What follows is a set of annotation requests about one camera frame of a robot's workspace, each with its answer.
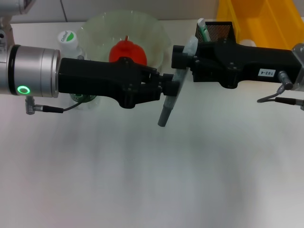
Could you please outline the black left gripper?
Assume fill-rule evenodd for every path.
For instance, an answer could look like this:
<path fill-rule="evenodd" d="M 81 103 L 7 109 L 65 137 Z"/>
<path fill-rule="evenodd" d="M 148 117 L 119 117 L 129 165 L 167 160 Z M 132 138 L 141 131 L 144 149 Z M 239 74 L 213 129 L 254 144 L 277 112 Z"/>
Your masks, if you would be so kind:
<path fill-rule="evenodd" d="M 67 94 L 112 98 L 125 109 L 157 100 L 157 83 L 171 81 L 173 74 L 161 75 L 156 69 L 127 58 L 116 62 L 63 58 L 58 71 L 58 90 Z"/>

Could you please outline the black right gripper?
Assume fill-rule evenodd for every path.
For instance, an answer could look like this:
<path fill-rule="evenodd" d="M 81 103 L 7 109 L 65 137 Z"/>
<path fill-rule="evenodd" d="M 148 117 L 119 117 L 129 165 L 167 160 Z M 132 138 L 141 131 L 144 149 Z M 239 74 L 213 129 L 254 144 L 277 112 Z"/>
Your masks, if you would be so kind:
<path fill-rule="evenodd" d="M 184 46 L 174 45 L 171 67 L 183 69 Z M 191 66 L 194 82 L 218 82 L 227 89 L 235 89 L 241 81 L 279 83 L 278 73 L 285 71 L 292 83 L 300 73 L 300 62 L 290 50 L 248 47 L 229 39 L 203 42 L 198 45 L 196 59 Z M 158 101 L 161 94 L 177 96 L 179 82 L 142 84 L 139 102 Z"/>

